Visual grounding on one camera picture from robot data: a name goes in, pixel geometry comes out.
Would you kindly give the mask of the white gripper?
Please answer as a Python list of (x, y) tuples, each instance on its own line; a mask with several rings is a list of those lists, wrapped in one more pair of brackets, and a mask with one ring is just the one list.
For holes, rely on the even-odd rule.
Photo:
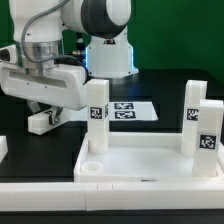
[(50, 125), (59, 123), (62, 108), (81, 110), (87, 105), (85, 81), (85, 70), (79, 66), (60, 64), (47, 70), (44, 76), (38, 76), (27, 74), (16, 65), (0, 64), (0, 87), (3, 92), (27, 99), (33, 114), (41, 111), (37, 102), (52, 105)]

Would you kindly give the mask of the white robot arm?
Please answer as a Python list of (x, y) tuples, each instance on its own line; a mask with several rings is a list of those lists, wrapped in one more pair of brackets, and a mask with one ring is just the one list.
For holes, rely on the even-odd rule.
[(0, 88), (33, 108), (50, 106), (48, 123), (64, 109), (86, 106), (88, 70), (63, 52), (65, 29), (102, 40), (118, 37), (131, 17), (131, 0), (9, 0), (14, 43), (0, 48)]

